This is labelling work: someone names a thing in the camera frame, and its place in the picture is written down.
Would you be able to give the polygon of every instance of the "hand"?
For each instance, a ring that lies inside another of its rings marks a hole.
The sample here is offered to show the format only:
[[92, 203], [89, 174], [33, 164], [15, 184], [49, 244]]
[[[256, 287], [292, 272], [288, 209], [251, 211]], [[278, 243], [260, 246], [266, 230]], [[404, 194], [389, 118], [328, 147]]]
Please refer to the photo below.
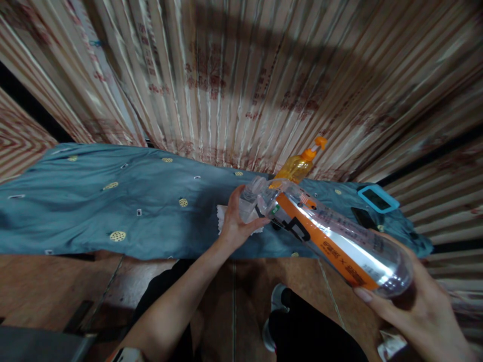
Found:
[[403, 310], [365, 288], [355, 288], [354, 293], [382, 319], [399, 329], [425, 360], [476, 361], [458, 326], [448, 294], [411, 250], [387, 234], [373, 232], [400, 245], [409, 254], [414, 268], [415, 300], [409, 310]]
[[267, 218], [260, 218], [248, 224], [242, 221], [238, 203], [244, 188], [245, 185], [238, 186], [230, 196], [219, 239], [224, 244], [229, 245], [232, 248], [232, 252], [242, 246], [255, 230], [270, 223], [270, 219]]

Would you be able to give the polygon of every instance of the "orange pump dispenser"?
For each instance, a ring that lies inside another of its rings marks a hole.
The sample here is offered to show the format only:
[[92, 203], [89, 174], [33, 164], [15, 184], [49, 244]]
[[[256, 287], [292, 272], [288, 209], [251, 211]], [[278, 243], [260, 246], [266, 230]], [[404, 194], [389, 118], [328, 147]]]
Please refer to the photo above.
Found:
[[327, 139], [316, 137], [315, 146], [306, 149], [301, 155], [288, 158], [275, 178], [287, 178], [293, 183], [301, 183], [313, 167], [312, 160], [317, 155], [317, 149], [325, 149], [326, 143]]

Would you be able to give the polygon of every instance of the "shoe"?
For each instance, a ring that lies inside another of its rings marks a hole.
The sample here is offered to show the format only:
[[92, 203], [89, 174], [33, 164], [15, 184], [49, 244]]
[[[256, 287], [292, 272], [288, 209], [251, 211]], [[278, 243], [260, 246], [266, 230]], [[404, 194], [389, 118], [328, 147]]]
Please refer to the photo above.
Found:
[[272, 336], [270, 335], [270, 331], [268, 330], [268, 319], [263, 325], [262, 339], [265, 348], [268, 349], [270, 352], [275, 352], [275, 342], [273, 341]]
[[272, 302], [272, 312], [275, 310], [281, 310], [285, 313], [290, 311], [290, 308], [285, 306], [282, 303], [282, 292], [287, 289], [287, 286], [283, 283], [279, 283], [275, 286], [272, 291], [272, 298], [270, 299]]
[[[290, 311], [290, 308], [288, 308], [282, 303], [282, 292], [285, 289], [287, 289], [287, 286], [282, 283], [277, 284], [273, 289], [272, 297], [270, 299], [272, 304], [271, 312], [279, 310], [284, 313], [288, 313]], [[268, 319], [263, 325], [262, 339], [263, 339], [263, 344], [265, 345], [265, 348], [268, 349], [270, 352], [275, 352], [277, 347], [275, 345], [275, 342], [272, 336], [270, 335], [270, 330], [268, 329]]]

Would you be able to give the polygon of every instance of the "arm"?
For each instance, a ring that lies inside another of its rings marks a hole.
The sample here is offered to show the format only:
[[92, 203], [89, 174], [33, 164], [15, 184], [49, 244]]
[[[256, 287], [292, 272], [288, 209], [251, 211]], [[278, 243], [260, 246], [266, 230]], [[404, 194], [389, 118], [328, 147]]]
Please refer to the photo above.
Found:
[[168, 360], [218, 270], [252, 232], [270, 223], [266, 218], [243, 223], [238, 212], [243, 188], [230, 196], [220, 237], [149, 307], [119, 348], [138, 348], [151, 361]]
[[448, 294], [411, 250], [387, 234], [373, 232], [400, 245], [409, 254], [416, 297], [411, 308], [403, 310], [367, 289], [355, 288], [355, 294], [379, 317], [396, 327], [424, 360], [476, 361], [456, 321]]

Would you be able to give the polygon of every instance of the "black pants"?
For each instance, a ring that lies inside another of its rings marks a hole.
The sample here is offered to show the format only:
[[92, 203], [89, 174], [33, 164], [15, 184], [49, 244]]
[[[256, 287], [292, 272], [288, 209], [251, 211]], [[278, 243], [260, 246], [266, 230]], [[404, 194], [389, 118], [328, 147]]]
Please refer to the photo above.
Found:
[[[193, 263], [194, 260], [182, 259], [171, 270], [162, 272], [149, 282], [146, 292], [134, 311], [132, 325]], [[367, 361], [361, 347], [350, 334], [291, 289], [283, 291], [282, 303], [289, 307], [290, 311], [288, 313], [274, 311], [269, 318], [270, 335], [277, 345], [278, 362], [297, 360]], [[201, 361], [199, 351], [193, 357], [193, 342], [189, 324], [170, 361]]]

